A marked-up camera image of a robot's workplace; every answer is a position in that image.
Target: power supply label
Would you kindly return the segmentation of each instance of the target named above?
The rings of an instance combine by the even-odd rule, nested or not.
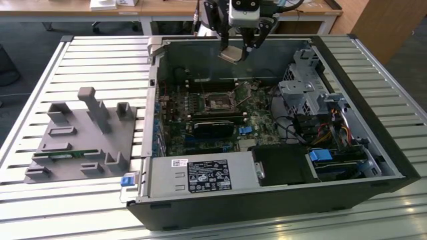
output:
[[[189,162],[187,171],[193,194],[233,189],[227,160]]]

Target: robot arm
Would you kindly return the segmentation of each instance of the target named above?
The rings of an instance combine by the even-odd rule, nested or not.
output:
[[[277,24],[275,14],[296,10],[305,0],[290,6],[278,6],[273,0],[205,0],[205,25],[221,38],[219,56],[233,63],[245,61],[258,49]],[[243,48],[229,46],[230,29],[235,27],[243,37]]]

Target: blue tab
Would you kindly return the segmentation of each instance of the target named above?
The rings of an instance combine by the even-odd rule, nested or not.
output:
[[[251,126],[247,126],[246,128],[245,128],[245,134],[249,134],[249,133],[251,133],[253,132],[253,127]]]
[[[121,185],[122,185],[122,187],[134,186],[135,185],[135,177],[134,176],[122,177]]]
[[[328,150],[328,149],[316,149],[309,153],[309,155],[310,155],[310,159],[313,162],[333,160],[330,150]]]

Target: gray 3d printed holder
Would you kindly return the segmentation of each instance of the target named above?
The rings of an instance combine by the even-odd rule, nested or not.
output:
[[[82,87],[78,93],[89,110],[53,103],[47,113],[51,122],[25,183],[119,177],[129,172],[137,107],[119,102],[106,108],[95,92],[94,87]]]

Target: slotted aluminum table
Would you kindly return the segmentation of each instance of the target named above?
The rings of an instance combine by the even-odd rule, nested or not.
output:
[[[425,239],[427,233],[427,116],[397,80],[348,36],[322,37],[422,179],[353,209],[150,231],[121,202],[121,178],[25,184],[25,172],[47,129],[50,104],[78,101],[93,86],[107,107],[138,107],[131,170],[141,167],[149,86],[146,36],[75,37],[59,44],[0,149],[0,239]],[[328,75],[332,86],[338,86]]]

